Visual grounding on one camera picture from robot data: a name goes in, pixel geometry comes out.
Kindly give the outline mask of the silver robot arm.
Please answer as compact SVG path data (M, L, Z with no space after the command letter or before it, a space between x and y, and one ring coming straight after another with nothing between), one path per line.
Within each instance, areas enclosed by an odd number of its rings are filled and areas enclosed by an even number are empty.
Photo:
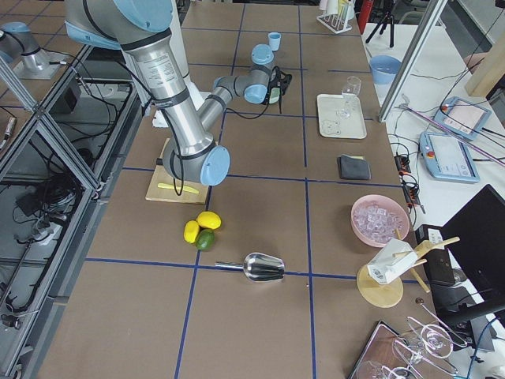
M210 133L214 121L235 98L263 105L281 102L292 79L275 65L271 47L258 44L248 74L216 79L212 92L196 105L173 1L67 1L65 9L71 39L120 50L133 59L132 77L173 134L163 151L163 166L181 182L221 183L230 153Z
M1 58L8 64L21 60L13 69L21 79L49 80L56 70L51 67L49 54L41 49L31 29L20 21L1 26Z

